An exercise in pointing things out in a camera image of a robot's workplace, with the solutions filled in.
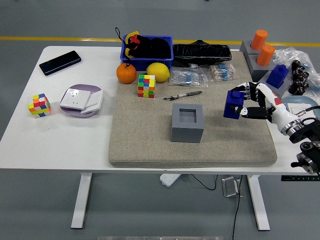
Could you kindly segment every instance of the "blue bin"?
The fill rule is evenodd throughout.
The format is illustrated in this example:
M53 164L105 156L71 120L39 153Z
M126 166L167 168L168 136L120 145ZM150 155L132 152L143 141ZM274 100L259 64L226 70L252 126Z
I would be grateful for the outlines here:
M168 67L168 69L171 68L172 62L174 60L174 50L173 50L173 38L172 36L148 36L148 35L141 35L143 37L147 37L149 39L154 39L154 38L161 38L164 39L168 42L170 46L170 51L171 51L171 58L142 58L142 57L133 57L130 58L130 64L132 64L137 71L146 71L147 67L150 64L153 63L162 63ZM128 59L125 58L125 44L122 43L121 47L121 54L120 54L120 60L122 63L128 63Z

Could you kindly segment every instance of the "clear plastic bag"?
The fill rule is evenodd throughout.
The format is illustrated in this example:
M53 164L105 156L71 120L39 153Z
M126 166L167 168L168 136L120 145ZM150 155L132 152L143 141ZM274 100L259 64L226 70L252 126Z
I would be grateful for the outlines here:
M287 78L290 80L293 79L291 64L294 60L298 60L300 65L305 68L305 71L309 73L309 77L306 80L309 87L306 88L303 95L315 100L320 105L320 74L316 72L307 53L298 51L294 47L289 47L286 49L276 50L272 60L276 65L284 64L288 69L290 69L290 72L287 75Z
M284 64L287 68L291 69L291 64L294 60L300 61L300 65L304 66L305 71L311 74L317 74L309 55L303 51L298 51L294 47L286 49L279 49L274 52L272 57L276 65Z
M219 63L210 66L212 81L229 81L235 79L235 68L232 64Z
M187 87L207 88L209 81L209 70L204 67L171 67L169 85Z

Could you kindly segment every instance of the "table leg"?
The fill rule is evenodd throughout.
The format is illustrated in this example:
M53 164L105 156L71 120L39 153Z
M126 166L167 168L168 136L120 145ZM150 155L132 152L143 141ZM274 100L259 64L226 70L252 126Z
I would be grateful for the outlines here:
M269 221L267 217L267 212L264 204L264 199L262 197L258 177L260 175L247 175L251 199L253 203L256 224L259 231L269 231Z
M92 173L89 173L89 172L81 173L81 180L80 180L78 195L76 197L74 213L73 213L73 218L71 223L72 229L83 228L91 177L92 177Z

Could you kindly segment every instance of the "orange cylinder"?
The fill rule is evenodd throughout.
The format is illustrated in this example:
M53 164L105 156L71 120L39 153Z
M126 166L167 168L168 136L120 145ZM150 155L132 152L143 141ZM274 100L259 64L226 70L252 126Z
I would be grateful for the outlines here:
M256 60L256 63L260 66L268 66L272 56L274 55L276 49L271 45L264 45L261 49L261 52Z
M250 45L251 48L253 50L260 51L262 49L263 45L265 45L267 37L268 37L268 32L266 30L262 30L262 29L257 30L255 32L252 43Z

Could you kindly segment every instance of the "rubik's cube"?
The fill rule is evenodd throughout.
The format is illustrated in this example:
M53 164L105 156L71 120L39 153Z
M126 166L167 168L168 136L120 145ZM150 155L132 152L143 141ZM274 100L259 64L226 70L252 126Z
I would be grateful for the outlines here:
M35 119L51 114L50 102L44 93L28 97L28 109Z
M156 87L155 75L139 75L138 96L143 98L154 98Z

